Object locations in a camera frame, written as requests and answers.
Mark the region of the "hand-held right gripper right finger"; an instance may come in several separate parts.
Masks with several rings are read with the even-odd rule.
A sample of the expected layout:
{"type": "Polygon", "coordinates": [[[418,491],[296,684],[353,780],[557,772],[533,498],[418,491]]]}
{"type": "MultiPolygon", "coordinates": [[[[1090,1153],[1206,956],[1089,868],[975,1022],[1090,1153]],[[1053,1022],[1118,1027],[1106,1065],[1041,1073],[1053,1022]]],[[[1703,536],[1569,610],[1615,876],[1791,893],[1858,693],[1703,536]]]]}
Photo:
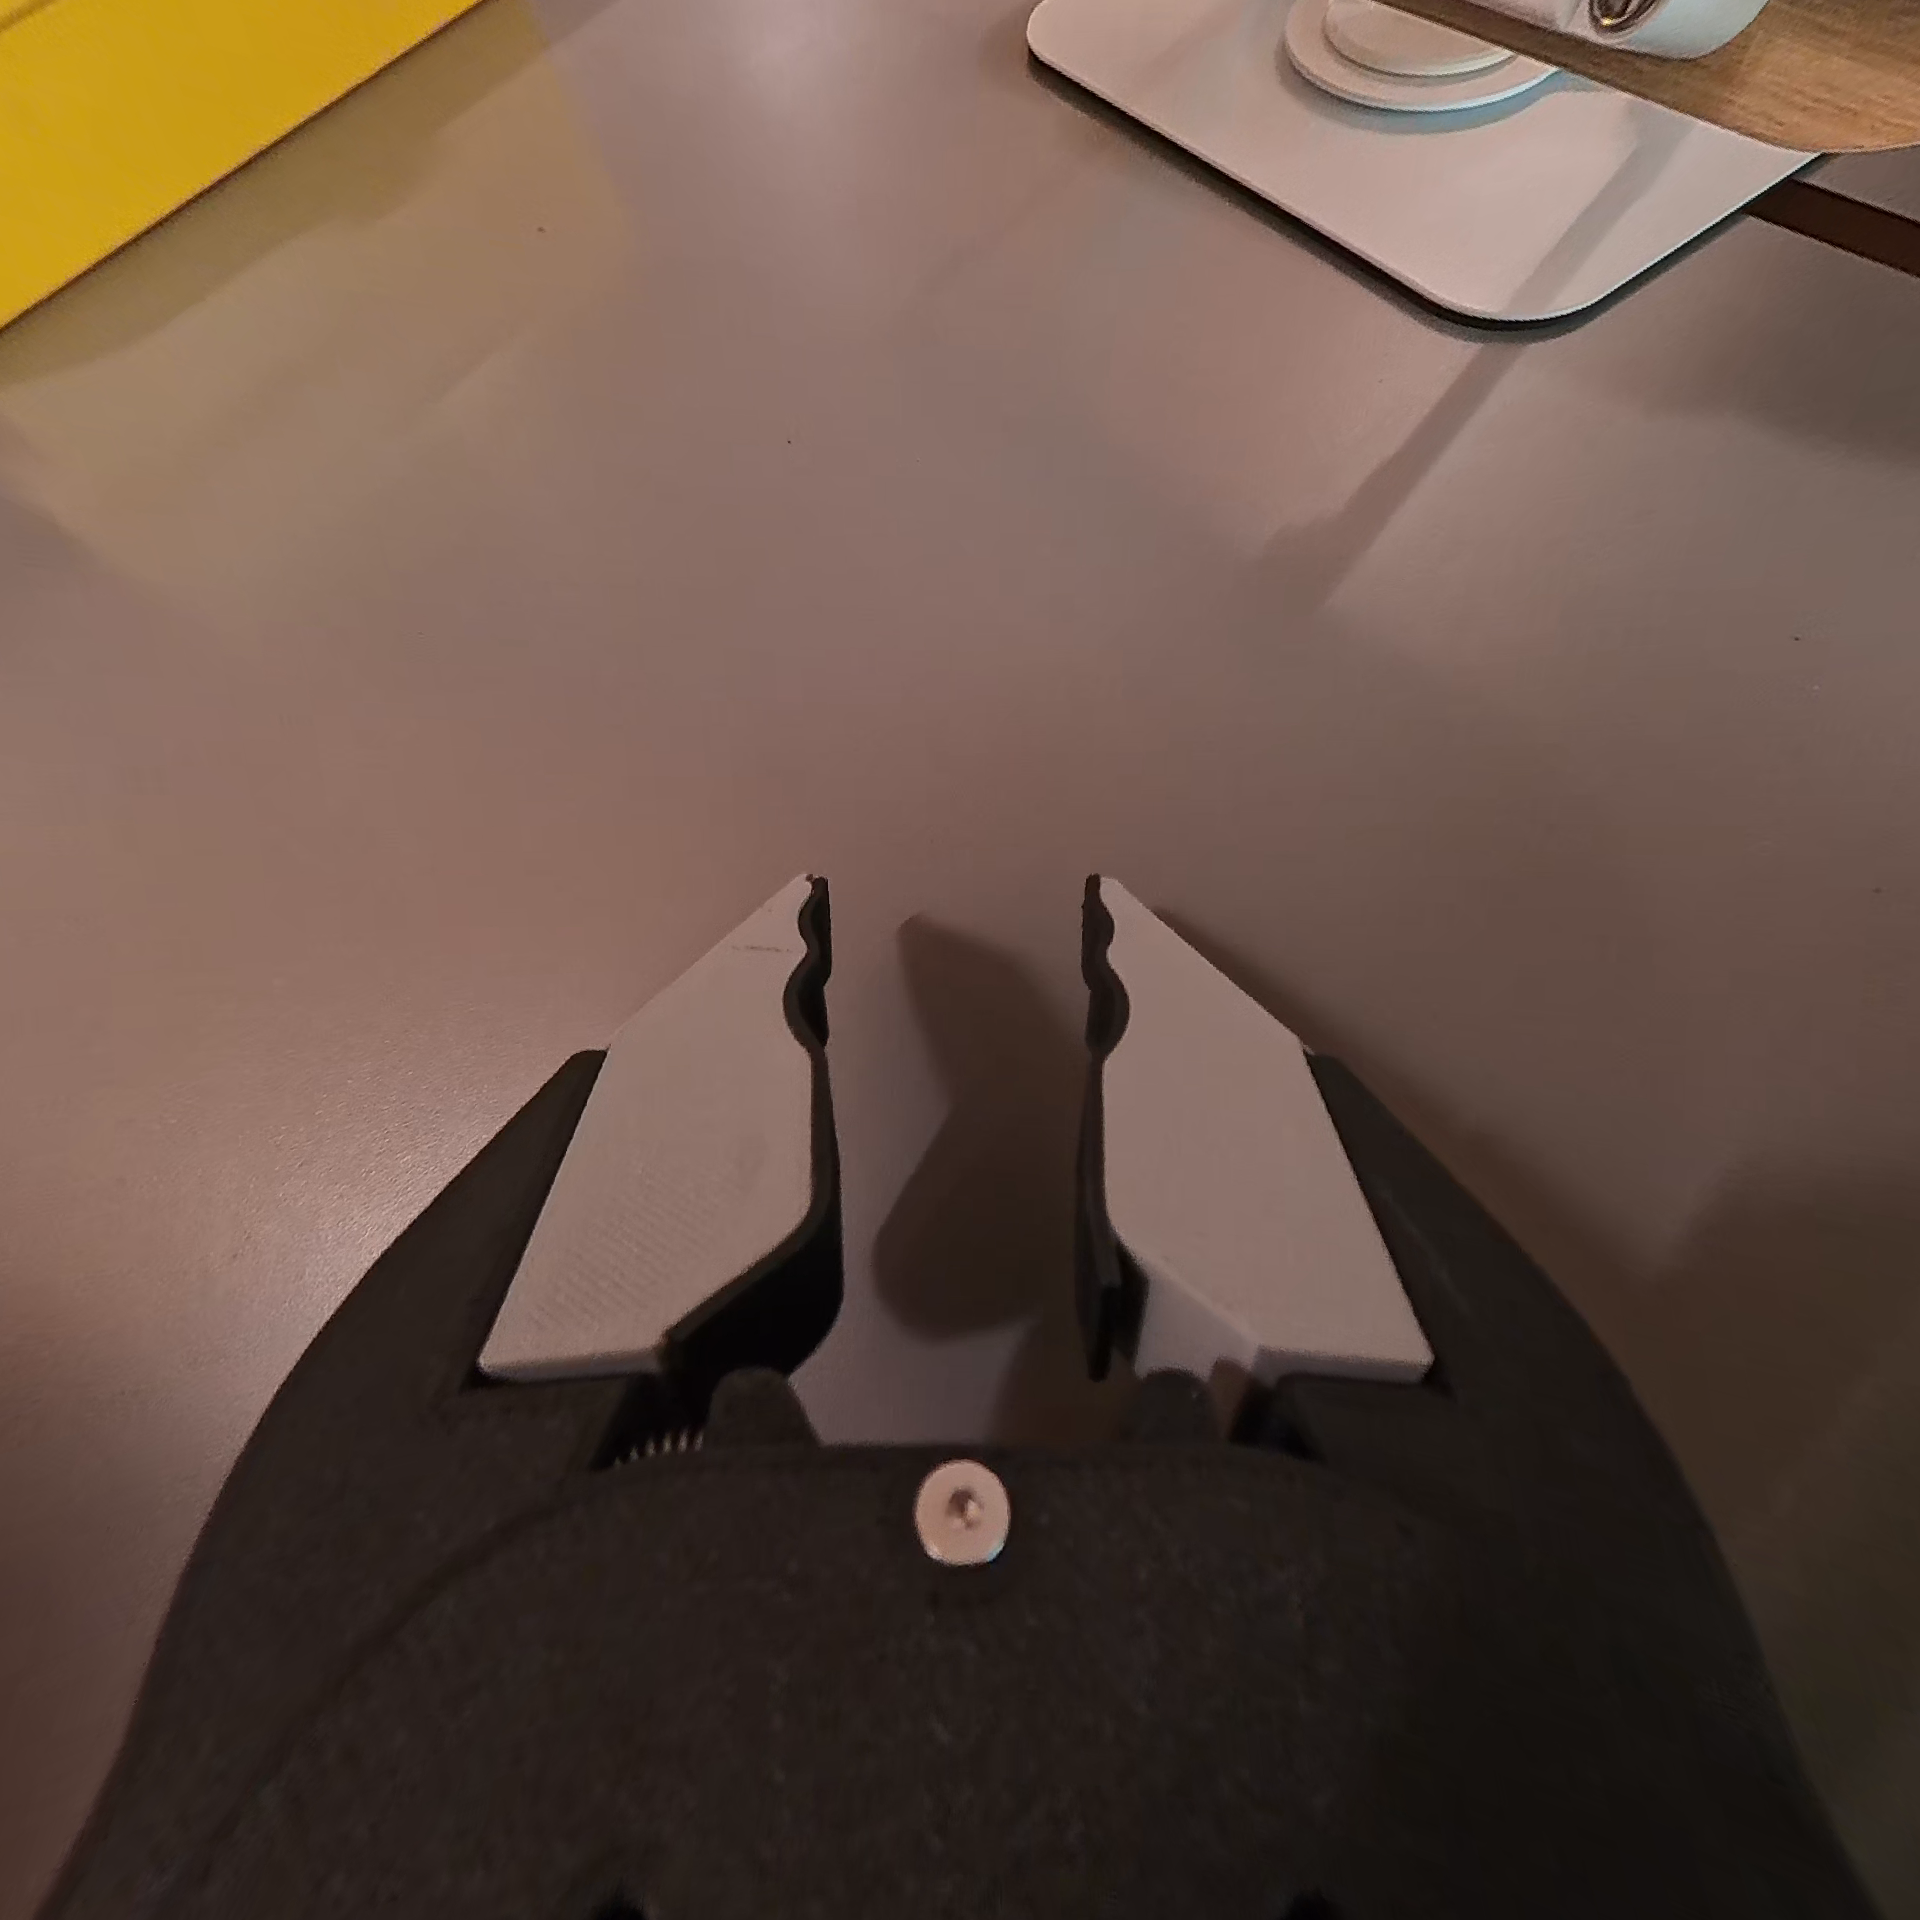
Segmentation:
{"type": "Polygon", "coordinates": [[[1110,876],[1083,885],[1080,966],[1090,1376],[1423,1380],[1435,1348],[1296,1032],[1110,876]]]}

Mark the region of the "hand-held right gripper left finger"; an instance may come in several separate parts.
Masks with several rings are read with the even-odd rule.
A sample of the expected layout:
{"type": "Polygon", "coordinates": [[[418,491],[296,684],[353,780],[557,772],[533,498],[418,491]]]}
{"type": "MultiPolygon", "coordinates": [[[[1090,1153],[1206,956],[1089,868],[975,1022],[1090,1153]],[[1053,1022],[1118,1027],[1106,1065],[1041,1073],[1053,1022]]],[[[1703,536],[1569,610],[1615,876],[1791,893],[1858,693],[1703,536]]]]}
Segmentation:
{"type": "Polygon", "coordinates": [[[477,1352],[495,1384],[792,1376],[846,1296],[830,880],[798,876],[652,993],[581,1116],[477,1352]]]}

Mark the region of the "white stand base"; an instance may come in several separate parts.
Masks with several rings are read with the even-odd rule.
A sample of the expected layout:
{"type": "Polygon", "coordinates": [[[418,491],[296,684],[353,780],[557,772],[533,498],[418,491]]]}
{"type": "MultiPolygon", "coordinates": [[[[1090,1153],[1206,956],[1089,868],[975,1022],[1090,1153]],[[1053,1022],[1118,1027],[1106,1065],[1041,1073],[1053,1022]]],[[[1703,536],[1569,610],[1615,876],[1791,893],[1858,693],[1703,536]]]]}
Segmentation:
{"type": "Polygon", "coordinates": [[[1584,314],[1808,165],[1536,67],[1452,108],[1318,87],[1327,2],[1040,2],[1029,53],[1227,183],[1464,321],[1584,314]]]}

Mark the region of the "yellow box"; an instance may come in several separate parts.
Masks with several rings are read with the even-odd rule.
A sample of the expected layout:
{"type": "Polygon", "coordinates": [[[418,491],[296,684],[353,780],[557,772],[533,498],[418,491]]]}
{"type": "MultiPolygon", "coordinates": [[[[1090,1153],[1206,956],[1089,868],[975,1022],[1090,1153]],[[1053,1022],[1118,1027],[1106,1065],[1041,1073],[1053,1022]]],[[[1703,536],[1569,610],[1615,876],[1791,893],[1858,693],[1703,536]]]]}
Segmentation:
{"type": "Polygon", "coordinates": [[[3,324],[472,2],[3,2],[3,324]]]}

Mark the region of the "wooden board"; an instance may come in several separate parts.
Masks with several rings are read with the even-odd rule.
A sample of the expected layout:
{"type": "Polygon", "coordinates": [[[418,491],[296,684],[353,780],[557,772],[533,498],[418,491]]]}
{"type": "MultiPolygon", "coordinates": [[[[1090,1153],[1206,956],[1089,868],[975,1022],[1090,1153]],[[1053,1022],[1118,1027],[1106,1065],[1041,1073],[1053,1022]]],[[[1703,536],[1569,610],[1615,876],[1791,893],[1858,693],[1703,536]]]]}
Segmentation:
{"type": "Polygon", "coordinates": [[[1801,154],[1918,146],[1918,2],[1398,2],[1801,154]]]}

